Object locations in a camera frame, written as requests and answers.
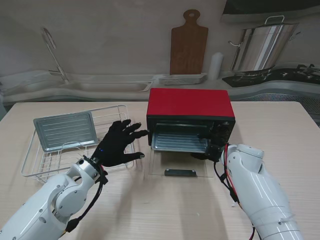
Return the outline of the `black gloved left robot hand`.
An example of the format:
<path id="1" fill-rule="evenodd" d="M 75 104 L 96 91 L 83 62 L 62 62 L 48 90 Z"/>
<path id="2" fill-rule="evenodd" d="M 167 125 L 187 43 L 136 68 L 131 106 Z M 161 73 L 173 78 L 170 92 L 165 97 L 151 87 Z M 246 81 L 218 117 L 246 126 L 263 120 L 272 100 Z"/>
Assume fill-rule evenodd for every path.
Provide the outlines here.
<path id="1" fill-rule="evenodd" d="M 113 122 L 91 159 L 97 160 L 99 165 L 110 168 L 144 158 L 142 152 L 125 153 L 128 145 L 148 135 L 147 130 L 140 130 L 141 125 L 140 122 L 131 124 L 130 119 Z"/>

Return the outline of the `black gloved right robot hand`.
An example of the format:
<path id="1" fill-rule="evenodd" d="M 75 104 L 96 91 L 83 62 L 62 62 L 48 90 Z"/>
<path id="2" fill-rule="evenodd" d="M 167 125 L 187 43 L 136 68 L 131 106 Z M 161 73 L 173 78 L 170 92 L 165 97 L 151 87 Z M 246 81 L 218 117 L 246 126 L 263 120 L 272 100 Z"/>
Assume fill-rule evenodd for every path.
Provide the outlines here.
<path id="1" fill-rule="evenodd" d="M 228 129 L 224 126 L 221 128 L 215 128 L 210 132 L 201 133 L 198 135 L 200 140 L 208 140 L 208 145 L 204 153 L 193 152 L 190 155 L 198 160 L 210 160 L 217 163 L 221 157 L 222 151 L 225 145 L 228 143 L 226 133 Z"/>

